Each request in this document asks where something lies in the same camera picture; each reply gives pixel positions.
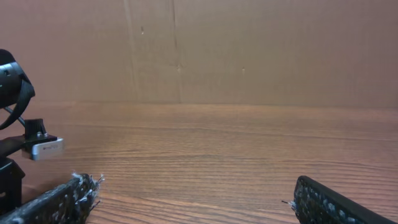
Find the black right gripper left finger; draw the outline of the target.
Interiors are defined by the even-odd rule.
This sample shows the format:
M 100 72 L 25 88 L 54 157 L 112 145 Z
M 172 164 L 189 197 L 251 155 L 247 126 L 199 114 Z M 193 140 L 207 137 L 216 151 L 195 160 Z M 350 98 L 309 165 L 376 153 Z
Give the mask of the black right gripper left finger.
M 72 174 L 68 182 L 1 216 L 1 224 L 85 223 L 99 200 L 102 175 Z

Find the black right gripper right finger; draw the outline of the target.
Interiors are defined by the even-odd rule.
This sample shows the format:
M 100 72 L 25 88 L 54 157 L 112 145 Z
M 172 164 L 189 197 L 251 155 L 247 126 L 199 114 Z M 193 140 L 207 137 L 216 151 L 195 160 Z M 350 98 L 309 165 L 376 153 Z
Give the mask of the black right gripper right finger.
M 305 175 L 297 179 L 294 199 L 287 204 L 301 224 L 394 224 Z

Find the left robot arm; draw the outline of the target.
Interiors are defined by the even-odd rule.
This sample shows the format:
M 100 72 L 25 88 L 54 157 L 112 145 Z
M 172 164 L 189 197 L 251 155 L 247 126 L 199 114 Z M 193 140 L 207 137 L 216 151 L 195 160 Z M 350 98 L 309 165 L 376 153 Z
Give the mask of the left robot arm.
M 1 120 L 1 214 L 20 207 L 22 204 L 22 179 L 25 173 L 9 158 L 24 144 L 21 133 L 11 131 L 15 122 L 25 124 L 21 118 L 35 90 L 14 56 L 1 50 L 1 109 L 8 117 Z

